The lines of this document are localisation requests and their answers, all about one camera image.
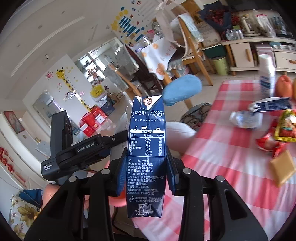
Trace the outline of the dark blue milk carton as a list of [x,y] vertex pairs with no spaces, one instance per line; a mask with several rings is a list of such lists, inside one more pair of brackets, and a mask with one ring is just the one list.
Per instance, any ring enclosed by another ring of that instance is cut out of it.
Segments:
[[136,96],[129,122],[126,206],[129,218],[161,217],[166,188],[163,97]]

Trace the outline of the red snack wrapper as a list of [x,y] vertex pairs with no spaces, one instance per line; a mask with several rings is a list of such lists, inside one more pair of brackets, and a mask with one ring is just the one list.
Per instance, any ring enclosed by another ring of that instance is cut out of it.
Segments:
[[257,138],[255,143],[260,150],[270,152],[273,158],[276,158],[287,148],[288,143],[284,141],[277,141],[274,139],[274,133],[276,127],[278,126],[278,121],[274,119],[267,132],[261,138]]

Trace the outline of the grey milk carton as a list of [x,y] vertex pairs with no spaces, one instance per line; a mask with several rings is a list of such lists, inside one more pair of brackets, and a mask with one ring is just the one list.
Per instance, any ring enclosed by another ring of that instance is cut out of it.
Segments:
[[254,113],[291,109],[289,97],[269,97],[251,103],[248,110]]

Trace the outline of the light green trash bin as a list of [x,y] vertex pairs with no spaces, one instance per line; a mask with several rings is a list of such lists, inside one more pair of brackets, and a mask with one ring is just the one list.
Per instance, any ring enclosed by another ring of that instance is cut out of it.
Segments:
[[230,68],[229,68],[228,62],[226,60],[226,56],[212,58],[212,62],[214,64],[214,67],[215,67],[218,75],[221,75],[221,76],[228,75]]

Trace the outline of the red gift boxes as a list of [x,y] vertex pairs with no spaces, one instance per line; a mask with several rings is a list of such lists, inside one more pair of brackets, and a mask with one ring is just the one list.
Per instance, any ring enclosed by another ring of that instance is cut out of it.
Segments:
[[87,137],[91,137],[106,120],[107,115],[105,112],[97,105],[94,105],[91,111],[82,116],[79,127]]

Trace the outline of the pink checkered tablecloth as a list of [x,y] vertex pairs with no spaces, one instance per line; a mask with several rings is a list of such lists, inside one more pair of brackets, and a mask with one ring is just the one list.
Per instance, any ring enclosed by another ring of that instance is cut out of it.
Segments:
[[295,176],[278,187],[271,173],[271,156],[255,140],[280,113],[265,113],[256,130],[238,128],[229,121],[232,112],[246,110],[259,99],[257,80],[224,81],[182,161],[202,176],[224,176],[272,239],[295,206]]

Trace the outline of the yellow square sponge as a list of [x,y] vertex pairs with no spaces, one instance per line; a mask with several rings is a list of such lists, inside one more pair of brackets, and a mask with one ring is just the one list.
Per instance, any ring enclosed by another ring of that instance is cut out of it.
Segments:
[[295,174],[295,163],[288,150],[270,161],[271,172],[278,187]]

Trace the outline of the white cushioned stool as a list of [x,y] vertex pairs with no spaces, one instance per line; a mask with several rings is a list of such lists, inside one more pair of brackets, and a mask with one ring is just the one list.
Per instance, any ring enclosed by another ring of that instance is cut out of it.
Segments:
[[185,123],[166,122],[166,143],[170,150],[178,152],[181,156],[193,141],[196,131]]

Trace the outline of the crushed white plastic bottle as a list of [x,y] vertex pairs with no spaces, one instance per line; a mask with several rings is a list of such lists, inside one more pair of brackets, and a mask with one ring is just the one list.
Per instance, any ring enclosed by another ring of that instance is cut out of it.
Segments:
[[244,129],[260,128],[262,125],[263,114],[251,111],[241,110],[232,112],[229,121],[235,126]]

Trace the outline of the blue cushioned stool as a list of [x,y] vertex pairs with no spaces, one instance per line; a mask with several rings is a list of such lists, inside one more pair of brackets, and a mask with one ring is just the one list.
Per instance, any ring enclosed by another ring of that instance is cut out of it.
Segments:
[[184,75],[169,83],[162,92],[166,106],[172,106],[177,102],[185,101],[202,91],[201,80],[191,74]]

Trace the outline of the orange patterned white cloth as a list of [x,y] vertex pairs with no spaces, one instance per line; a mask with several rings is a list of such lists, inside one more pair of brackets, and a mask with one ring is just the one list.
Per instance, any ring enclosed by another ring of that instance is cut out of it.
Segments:
[[159,80],[164,79],[168,64],[177,48],[165,38],[161,38],[138,52],[149,73],[155,74]]

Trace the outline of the wooden chair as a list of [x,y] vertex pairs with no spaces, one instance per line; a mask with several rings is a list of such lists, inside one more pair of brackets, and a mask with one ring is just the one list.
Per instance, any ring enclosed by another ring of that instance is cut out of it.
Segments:
[[204,64],[210,67],[212,73],[215,71],[202,50],[204,39],[189,13],[178,15],[168,23],[168,39],[178,48],[176,58],[181,64],[189,67],[192,74],[201,72],[212,86],[212,79]]

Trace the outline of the red apple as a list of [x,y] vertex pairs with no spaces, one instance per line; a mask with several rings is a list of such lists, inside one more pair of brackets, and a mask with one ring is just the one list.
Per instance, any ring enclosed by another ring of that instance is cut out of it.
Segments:
[[281,75],[275,86],[275,94],[278,97],[292,97],[293,87],[291,79],[286,75]]

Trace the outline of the white TV cabinet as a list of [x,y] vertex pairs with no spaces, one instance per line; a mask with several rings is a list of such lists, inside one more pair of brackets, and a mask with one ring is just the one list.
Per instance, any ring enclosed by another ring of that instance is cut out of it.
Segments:
[[240,71],[257,71],[259,56],[271,57],[276,71],[284,74],[295,73],[295,40],[288,38],[246,37],[223,41],[230,59],[230,72],[233,76]]

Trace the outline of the giraffe wall sticker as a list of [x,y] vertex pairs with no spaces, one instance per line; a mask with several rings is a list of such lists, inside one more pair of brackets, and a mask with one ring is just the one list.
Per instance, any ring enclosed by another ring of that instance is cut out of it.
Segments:
[[80,94],[78,93],[77,89],[74,87],[74,85],[72,84],[72,82],[68,79],[67,74],[70,74],[72,72],[72,70],[74,69],[74,67],[62,67],[56,70],[56,76],[58,79],[61,79],[66,86],[69,88],[70,93],[75,96],[78,101],[88,110],[91,111],[92,107],[90,107],[87,102],[80,96]]

